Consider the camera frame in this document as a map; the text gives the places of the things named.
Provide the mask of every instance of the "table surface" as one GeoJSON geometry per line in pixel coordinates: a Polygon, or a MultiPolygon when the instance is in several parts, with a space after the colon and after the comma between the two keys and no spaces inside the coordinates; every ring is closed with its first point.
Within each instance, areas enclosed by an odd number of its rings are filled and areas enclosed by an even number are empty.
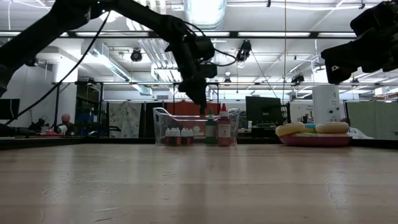
{"type": "Polygon", "coordinates": [[[397,223],[398,151],[81,144],[0,151],[7,223],[397,223]]]}

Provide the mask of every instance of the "small bottle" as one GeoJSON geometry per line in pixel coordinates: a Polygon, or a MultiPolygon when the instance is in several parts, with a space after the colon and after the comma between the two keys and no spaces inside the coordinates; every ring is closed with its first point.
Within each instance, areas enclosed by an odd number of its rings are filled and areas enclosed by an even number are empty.
{"type": "Polygon", "coordinates": [[[185,128],[181,130],[181,145],[187,145],[187,130],[185,128]]]}
{"type": "Polygon", "coordinates": [[[213,109],[210,108],[209,116],[206,122],[206,144],[217,144],[216,138],[216,121],[213,115],[213,109]]]}
{"type": "Polygon", "coordinates": [[[167,128],[166,129],[166,134],[165,134],[165,137],[164,137],[164,144],[166,145],[166,146],[169,146],[170,145],[170,128],[167,128]]]}
{"type": "Polygon", "coordinates": [[[221,108],[218,118],[218,145],[230,146],[231,142],[231,120],[229,119],[225,103],[223,103],[223,107],[221,108]]]}
{"type": "Polygon", "coordinates": [[[193,144],[193,131],[192,131],[192,129],[188,130],[187,144],[188,145],[192,145],[193,144]]]}
{"type": "Polygon", "coordinates": [[[181,146],[181,132],[178,128],[175,129],[175,144],[181,146]]]}
{"type": "Polygon", "coordinates": [[[170,146],[175,145],[175,128],[170,130],[170,146]]]}

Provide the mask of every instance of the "support column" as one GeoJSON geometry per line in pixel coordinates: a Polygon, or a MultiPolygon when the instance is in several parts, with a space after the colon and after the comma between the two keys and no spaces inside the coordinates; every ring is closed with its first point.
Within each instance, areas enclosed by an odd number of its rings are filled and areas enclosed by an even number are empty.
{"type": "MultiPolygon", "coordinates": [[[[64,76],[75,66],[76,62],[69,58],[62,57],[61,61],[53,66],[54,81],[59,82],[64,76]]],[[[64,82],[77,81],[78,70],[75,69],[64,82]]],[[[76,85],[66,87],[61,93],[58,102],[58,119],[60,120],[63,114],[70,115],[70,122],[75,122],[76,113],[76,85]]]]}
{"type": "Polygon", "coordinates": [[[340,108],[338,86],[315,86],[312,95],[316,123],[340,121],[343,108],[340,108]]]}

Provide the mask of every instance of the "clear plastic bin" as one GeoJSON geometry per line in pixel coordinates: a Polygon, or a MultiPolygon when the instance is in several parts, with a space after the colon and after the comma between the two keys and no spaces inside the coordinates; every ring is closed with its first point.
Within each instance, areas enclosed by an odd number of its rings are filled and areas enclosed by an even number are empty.
{"type": "MultiPolygon", "coordinates": [[[[231,108],[228,110],[229,119],[231,122],[231,146],[236,145],[236,138],[238,137],[239,126],[239,109],[231,108]]],[[[154,108],[154,126],[156,145],[165,146],[166,144],[166,130],[167,128],[178,128],[180,131],[183,128],[193,130],[193,145],[206,145],[206,122],[208,116],[176,116],[171,115],[164,108],[154,108]]]]}

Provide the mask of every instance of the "green bottle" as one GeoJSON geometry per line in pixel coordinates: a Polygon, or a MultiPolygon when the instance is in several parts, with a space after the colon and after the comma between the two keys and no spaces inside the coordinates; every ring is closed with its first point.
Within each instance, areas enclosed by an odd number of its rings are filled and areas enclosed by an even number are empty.
{"type": "Polygon", "coordinates": [[[216,121],[213,115],[213,109],[210,108],[209,116],[206,121],[206,144],[217,144],[216,121]]]}

